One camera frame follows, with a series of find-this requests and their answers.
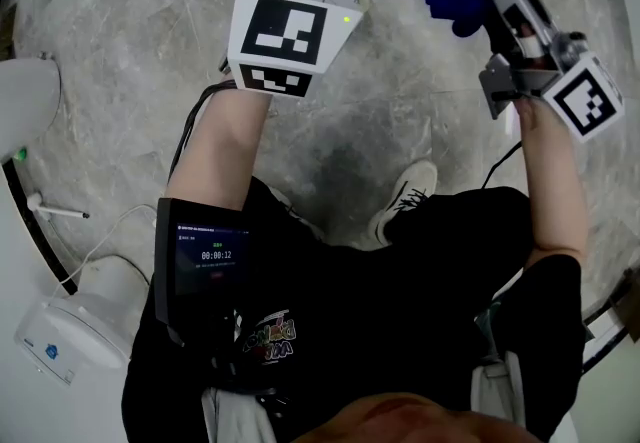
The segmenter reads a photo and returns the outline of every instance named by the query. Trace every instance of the person's left arm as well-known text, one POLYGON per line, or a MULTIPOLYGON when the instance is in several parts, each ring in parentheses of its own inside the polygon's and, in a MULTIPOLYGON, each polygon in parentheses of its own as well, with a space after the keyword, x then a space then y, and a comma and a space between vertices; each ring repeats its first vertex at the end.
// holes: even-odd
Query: person's left arm
POLYGON ((242 210, 271 96, 230 89, 211 97, 166 196, 242 210))

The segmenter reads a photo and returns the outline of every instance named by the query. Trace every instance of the shoe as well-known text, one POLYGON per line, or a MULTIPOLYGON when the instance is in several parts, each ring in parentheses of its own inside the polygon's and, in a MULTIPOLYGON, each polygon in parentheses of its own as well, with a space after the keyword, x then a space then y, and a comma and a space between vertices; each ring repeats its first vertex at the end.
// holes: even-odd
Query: shoe
POLYGON ((384 228, 398 212, 413 210, 436 191, 438 170, 433 162, 420 160, 411 164, 396 182, 389 205, 373 216, 369 237, 381 246, 391 244, 384 228))
POLYGON ((324 242, 324 232, 320 228, 318 228, 315 224, 312 224, 306 219, 303 219, 302 217, 300 217, 300 215, 293 208, 293 203, 291 203, 291 200, 289 198, 287 198, 282 192, 280 192, 275 187, 271 187, 270 185, 267 185, 267 187, 269 187, 271 194, 273 194, 273 196, 286 207, 287 213, 291 217, 293 217, 297 221, 304 224, 307 228, 309 228, 311 230, 311 233, 313 233, 313 236, 316 238, 316 240, 319 240, 320 242, 324 242))

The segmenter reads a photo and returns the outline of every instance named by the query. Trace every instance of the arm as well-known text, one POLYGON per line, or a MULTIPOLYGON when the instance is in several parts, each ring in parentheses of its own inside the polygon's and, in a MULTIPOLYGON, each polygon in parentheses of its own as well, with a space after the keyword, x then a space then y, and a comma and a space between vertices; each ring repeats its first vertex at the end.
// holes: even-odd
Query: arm
POLYGON ((522 148, 531 199, 534 249, 525 269, 551 255, 584 263, 587 209, 569 130, 553 110, 536 100, 518 100, 522 148))
POLYGON ((211 97, 169 181, 166 195, 242 210, 271 97, 221 91, 211 97))

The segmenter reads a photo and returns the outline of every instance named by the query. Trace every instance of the black cable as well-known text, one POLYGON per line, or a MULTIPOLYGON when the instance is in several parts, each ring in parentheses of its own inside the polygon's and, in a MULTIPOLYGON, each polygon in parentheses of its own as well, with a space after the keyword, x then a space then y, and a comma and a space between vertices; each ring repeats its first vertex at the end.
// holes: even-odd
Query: black cable
POLYGON ((504 157, 502 157, 498 162, 496 162, 492 167, 491 170, 489 171, 489 174, 487 175, 487 179, 484 181, 484 183, 482 184, 481 189, 484 189, 487 186, 487 183, 489 183, 489 179, 491 178, 491 175, 493 174, 493 172, 498 169, 502 163, 507 160, 509 157, 511 157, 511 155, 513 155, 515 152, 517 152, 520 148, 522 148, 522 141, 520 141, 518 144, 516 144, 513 148, 511 148, 504 157))
POLYGON ((173 157, 173 161, 171 161, 171 168, 169 169, 169 178, 173 175, 173 171, 178 165, 178 161, 180 160, 180 155, 182 151, 187 147, 187 143, 189 142, 189 138, 191 137, 191 133, 193 132, 193 127, 196 123, 196 117, 198 116, 198 112, 200 112, 200 108, 206 102, 209 97, 212 95, 219 93, 220 91, 224 91, 226 89, 238 89, 235 80, 225 80, 224 82, 220 82, 219 84, 214 84, 213 86, 209 86, 206 88, 202 95, 200 95, 200 99, 193 106, 191 112, 187 116, 187 121, 184 123, 184 130, 182 131, 182 137, 180 137, 180 141, 178 142, 178 149, 176 150, 176 154, 173 157))

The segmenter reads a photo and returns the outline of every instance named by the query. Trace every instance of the person's right arm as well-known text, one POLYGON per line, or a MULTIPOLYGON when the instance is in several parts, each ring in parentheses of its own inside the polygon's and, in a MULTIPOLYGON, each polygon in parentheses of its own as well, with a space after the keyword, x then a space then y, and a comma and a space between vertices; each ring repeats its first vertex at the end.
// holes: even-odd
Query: person's right arm
POLYGON ((534 248, 525 269, 552 255, 581 265, 587 252, 587 208, 569 129, 544 102, 518 100, 534 248))

